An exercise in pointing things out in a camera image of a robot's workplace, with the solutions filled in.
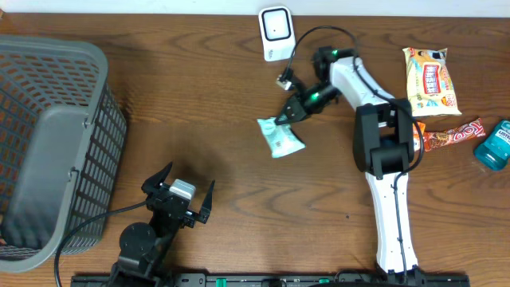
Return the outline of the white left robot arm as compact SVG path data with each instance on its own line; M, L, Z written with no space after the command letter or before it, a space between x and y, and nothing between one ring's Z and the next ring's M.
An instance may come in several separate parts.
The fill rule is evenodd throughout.
M176 179L165 183L172 164L146 179L141 186L147 195L145 206L152 212L150 222L136 222L120 235L120 255L104 286L171 286L171 272L163 267L164 258L179 230L207 223L212 211L212 182L200 211L189 209L196 187Z

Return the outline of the small orange box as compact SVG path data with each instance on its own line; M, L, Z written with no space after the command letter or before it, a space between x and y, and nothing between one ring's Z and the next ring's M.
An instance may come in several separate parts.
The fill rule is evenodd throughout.
M426 125L420 121L417 122L417 125L419 129L416 128L415 125L412 126L413 128L413 137L414 137L414 150L419 151L421 148L421 137L420 134L424 135Z

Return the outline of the green wet wipes pack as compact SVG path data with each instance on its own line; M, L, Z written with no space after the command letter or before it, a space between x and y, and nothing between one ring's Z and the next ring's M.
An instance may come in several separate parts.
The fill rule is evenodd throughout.
M306 148L306 145L292 132L289 124L276 125L275 117L265 120L257 119L257 123L274 159Z

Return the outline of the orange snack bag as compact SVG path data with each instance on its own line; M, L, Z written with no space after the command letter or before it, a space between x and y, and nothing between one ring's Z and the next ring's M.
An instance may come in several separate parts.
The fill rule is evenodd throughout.
M406 91L414 117L460 116L452 78L446 67L448 49L402 50L406 61Z

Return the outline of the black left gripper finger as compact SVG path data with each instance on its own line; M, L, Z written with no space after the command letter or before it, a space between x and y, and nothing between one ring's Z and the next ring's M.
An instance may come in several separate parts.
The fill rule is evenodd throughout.
M211 182L210 187L207 191L206 197L204 198L201 208L200 208L200 211L198 213L197 220L202 224L207 223L210 213L212 211L214 185L215 185L215 180L213 180Z
M169 162L161 171L156 172L154 175L146 179L141 186L145 194L154 194L159 191L161 184L164 183L167 176L171 172L172 162Z

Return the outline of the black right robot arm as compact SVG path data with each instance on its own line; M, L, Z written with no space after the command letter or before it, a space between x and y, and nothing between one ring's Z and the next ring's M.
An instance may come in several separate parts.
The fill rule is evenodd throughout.
M319 83L310 88L286 68L277 84L293 94L278 125L319 114L343 96L355 110L352 152L364 173L375 209L378 268L406 277L418 265L410 236L407 183L414 159L414 118L410 103L383 90L366 71L355 49L319 49L312 58Z

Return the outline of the blue mouthwash bottle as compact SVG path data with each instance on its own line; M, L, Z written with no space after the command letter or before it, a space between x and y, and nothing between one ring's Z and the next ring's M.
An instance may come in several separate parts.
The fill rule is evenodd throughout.
M474 150L474 155L491 170L503 170L509 161L509 121L499 122L490 136Z

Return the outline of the red chocolate bar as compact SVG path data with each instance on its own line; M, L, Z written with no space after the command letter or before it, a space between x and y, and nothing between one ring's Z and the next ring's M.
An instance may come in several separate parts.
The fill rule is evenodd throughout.
M477 118L458 128L449 129L443 132L425 132L424 144L425 151L458 144L460 142L485 136L485 129L482 125L482 119Z

